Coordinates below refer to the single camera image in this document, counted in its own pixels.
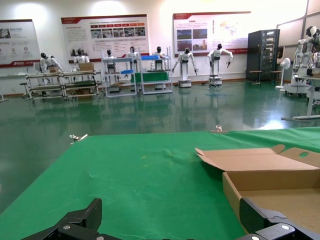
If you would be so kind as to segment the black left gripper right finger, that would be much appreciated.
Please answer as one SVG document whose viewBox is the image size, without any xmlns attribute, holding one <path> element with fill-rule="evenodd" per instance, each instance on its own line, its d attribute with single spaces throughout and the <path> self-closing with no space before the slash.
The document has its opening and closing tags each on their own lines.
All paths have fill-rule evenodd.
<svg viewBox="0 0 320 240">
<path fill-rule="evenodd" d="M 281 212 L 260 208 L 249 198 L 239 201 L 239 219 L 247 234 L 241 240 L 318 240 L 320 235 L 289 220 Z"/>
</svg>

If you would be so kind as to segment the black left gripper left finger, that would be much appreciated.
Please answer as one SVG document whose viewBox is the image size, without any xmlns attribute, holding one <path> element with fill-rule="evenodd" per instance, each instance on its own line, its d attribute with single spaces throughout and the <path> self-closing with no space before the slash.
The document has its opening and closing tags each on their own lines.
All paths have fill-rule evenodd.
<svg viewBox="0 0 320 240">
<path fill-rule="evenodd" d="M 102 223 L 102 200 L 94 198 L 84 209 L 68 212 L 55 225 L 25 237 L 26 240 L 115 240 L 99 233 Z"/>
</svg>

